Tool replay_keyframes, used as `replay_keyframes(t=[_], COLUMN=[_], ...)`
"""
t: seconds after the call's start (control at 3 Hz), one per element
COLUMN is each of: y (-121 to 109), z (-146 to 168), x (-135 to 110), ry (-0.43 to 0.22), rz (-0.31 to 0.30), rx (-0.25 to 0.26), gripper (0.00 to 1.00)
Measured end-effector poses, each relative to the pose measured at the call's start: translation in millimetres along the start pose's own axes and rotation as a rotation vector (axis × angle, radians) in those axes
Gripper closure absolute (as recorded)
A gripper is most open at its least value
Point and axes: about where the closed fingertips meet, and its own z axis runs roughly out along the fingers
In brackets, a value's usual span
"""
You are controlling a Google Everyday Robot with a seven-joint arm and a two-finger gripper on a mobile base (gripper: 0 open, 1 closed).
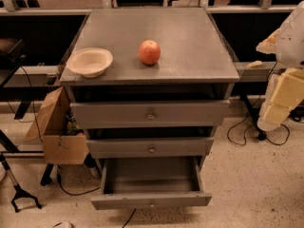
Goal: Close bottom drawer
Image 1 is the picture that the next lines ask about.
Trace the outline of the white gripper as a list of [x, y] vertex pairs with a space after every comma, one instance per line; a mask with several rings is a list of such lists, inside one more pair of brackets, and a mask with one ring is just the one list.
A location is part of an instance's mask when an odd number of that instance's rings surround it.
[[257, 126], [263, 131], [273, 131], [304, 100], [304, 70], [289, 68], [280, 76], [269, 78], [265, 101], [259, 110]]

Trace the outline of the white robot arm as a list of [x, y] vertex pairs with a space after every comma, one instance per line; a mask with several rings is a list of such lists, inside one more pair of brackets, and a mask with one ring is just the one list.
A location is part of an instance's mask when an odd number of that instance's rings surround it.
[[304, 1], [256, 50], [273, 53], [276, 61], [287, 68], [282, 74], [270, 77], [266, 99], [259, 111], [258, 128], [273, 131], [304, 100]]

